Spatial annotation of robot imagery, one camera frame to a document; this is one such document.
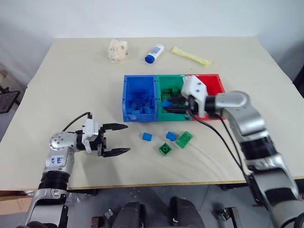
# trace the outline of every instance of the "plastic bin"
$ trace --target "plastic bin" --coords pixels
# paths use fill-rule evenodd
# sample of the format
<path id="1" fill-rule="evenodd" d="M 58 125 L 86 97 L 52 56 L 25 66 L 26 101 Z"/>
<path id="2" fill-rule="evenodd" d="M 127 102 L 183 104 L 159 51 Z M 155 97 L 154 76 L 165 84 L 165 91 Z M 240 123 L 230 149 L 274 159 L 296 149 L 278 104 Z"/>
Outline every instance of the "plastic bin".
<path id="1" fill-rule="evenodd" d="M 189 76 L 196 76 L 200 81 L 202 81 L 206 87 L 208 95 L 215 96 L 219 93 L 224 93 L 224 87 L 223 84 L 219 78 L 219 75 L 212 74 L 212 75 L 189 75 Z M 204 118 L 200 118 L 201 120 L 211 120 L 208 115 L 206 115 Z"/>
<path id="2" fill-rule="evenodd" d="M 156 76 L 125 75 L 123 86 L 123 121 L 157 121 Z"/>
<path id="3" fill-rule="evenodd" d="M 173 96 L 181 96 L 184 84 L 183 77 L 187 75 L 157 75 L 158 121 L 186 121 L 185 114 L 168 113 L 162 108 L 163 100 Z"/>

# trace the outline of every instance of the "blue bottle cap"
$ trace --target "blue bottle cap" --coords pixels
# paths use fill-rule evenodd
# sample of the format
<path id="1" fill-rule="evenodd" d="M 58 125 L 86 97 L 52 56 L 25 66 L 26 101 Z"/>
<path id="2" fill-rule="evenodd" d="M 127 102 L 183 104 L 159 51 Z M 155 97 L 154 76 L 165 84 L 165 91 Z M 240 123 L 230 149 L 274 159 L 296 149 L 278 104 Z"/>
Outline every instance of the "blue bottle cap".
<path id="1" fill-rule="evenodd" d="M 147 55 L 144 60 L 146 60 L 147 63 L 153 63 L 155 61 L 155 58 L 151 55 Z"/>

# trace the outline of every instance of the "table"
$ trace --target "table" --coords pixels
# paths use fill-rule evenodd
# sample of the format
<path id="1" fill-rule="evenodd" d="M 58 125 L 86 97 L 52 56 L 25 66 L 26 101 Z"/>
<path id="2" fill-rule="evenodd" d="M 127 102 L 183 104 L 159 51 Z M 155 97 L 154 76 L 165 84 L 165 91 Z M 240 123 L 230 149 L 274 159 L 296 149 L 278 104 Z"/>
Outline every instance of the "table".
<path id="1" fill-rule="evenodd" d="M 295 178 L 304 176 L 304 100 L 256 37 L 127 38 L 129 55 L 111 64 L 109 38 L 59 38 L 31 80 L 0 144 L 0 190 L 37 189 L 49 151 L 49 138 L 76 116 L 93 112 L 102 123 L 122 123 L 124 75 L 219 74 L 226 91 L 242 90 L 262 114 L 277 150 Z M 157 43 L 166 49 L 154 64 L 144 61 Z M 204 68 L 170 52 L 177 46 L 213 59 Z M 70 130 L 79 130 L 85 119 Z M 229 142 L 220 121 L 209 121 Z M 75 154 L 70 189 L 166 184 L 244 182 L 221 140 L 197 122 L 127 123 L 107 131 L 108 148 L 130 147 L 123 155 L 102 158 Z M 167 157 L 158 152 L 168 131 L 194 135 L 185 149 L 171 143 Z M 154 135 L 151 142 L 141 134 Z"/>

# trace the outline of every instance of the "blue bin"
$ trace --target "blue bin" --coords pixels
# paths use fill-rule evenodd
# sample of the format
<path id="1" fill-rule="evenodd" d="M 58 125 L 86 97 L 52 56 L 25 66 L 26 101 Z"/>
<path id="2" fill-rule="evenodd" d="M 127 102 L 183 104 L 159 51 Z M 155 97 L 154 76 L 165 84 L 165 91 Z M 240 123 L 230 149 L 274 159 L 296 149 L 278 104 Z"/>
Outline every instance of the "blue bin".
<path id="1" fill-rule="evenodd" d="M 123 121 L 158 121 L 156 76 L 125 75 L 123 86 Z"/>

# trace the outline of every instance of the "yellow foam stick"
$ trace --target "yellow foam stick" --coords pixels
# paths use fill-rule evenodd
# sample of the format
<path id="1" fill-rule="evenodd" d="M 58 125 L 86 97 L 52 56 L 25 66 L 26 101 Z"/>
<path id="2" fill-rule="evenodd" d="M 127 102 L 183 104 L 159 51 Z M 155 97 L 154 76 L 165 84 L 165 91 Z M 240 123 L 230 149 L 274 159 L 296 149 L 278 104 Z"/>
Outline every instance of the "yellow foam stick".
<path id="1" fill-rule="evenodd" d="M 198 62 L 199 64 L 202 64 L 204 67 L 208 67 L 212 63 L 212 60 L 207 60 L 207 59 L 195 56 L 193 54 L 189 54 L 187 52 L 184 52 L 183 50 L 180 50 L 177 47 L 174 47 L 171 52 L 178 56 L 182 56 L 182 57 L 191 59 L 195 62 Z"/>

